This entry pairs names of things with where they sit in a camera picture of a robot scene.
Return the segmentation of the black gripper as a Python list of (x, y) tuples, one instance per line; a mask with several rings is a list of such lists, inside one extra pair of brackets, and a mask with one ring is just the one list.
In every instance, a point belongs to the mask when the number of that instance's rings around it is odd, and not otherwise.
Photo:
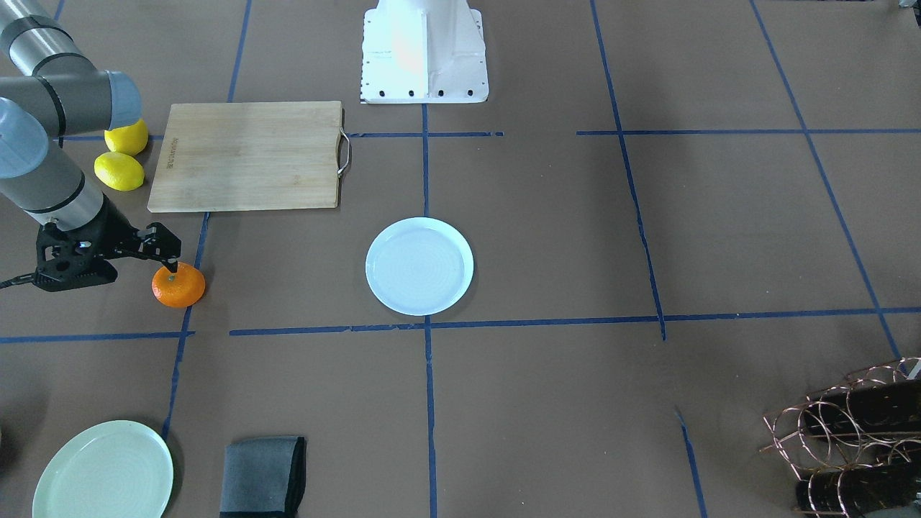
[(36, 268), (53, 257), (99, 257), (106, 261), (144, 257), (176, 274), (181, 246), (181, 240), (165, 225), (151, 223), (138, 230), (109, 198), (103, 198), (99, 212), (86, 225), (65, 230), (62, 222), (53, 219), (40, 227)]

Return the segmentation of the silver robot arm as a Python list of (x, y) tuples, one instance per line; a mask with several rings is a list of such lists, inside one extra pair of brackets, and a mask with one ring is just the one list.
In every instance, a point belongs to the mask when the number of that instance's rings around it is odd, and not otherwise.
[(2, 3), (2, 55), (19, 69), (2, 78), (2, 194), (39, 224), (34, 271), (4, 285), (108, 284), (117, 278), (112, 260), (122, 257), (177, 272), (178, 237), (158, 223), (132, 226), (58, 144), (137, 122), (132, 79), (96, 68), (36, 1)]

